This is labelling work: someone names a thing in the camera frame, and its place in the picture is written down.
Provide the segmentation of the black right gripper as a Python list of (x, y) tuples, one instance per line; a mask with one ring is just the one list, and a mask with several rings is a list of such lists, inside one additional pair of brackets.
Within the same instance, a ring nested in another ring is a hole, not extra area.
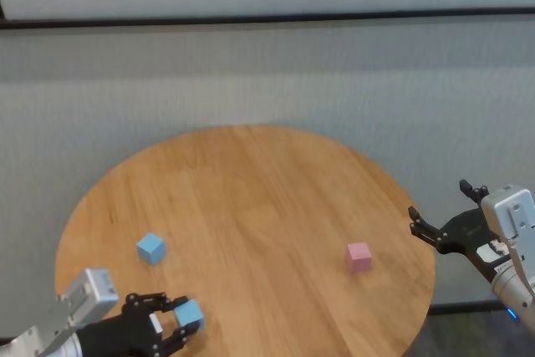
[[(489, 195), (487, 186), (474, 187), (466, 179), (459, 180), (460, 191), (478, 206)], [(413, 207), (408, 207), (410, 232), (426, 242), (440, 254), (458, 253), (489, 282), (497, 275), (498, 266), (510, 260), (507, 247), (498, 241), (481, 209), (462, 212), (448, 221), (440, 232), (427, 223)]]

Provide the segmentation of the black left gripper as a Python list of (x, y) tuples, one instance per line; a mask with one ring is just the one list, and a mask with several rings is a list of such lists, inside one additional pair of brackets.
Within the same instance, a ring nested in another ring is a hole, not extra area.
[(188, 301), (186, 295), (171, 299), (165, 292), (128, 294), (121, 314), (76, 331), (82, 355), (171, 356), (185, 347), (188, 338), (199, 330), (199, 324), (186, 324), (164, 338), (150, 315), (155, 311), (169, 312)]

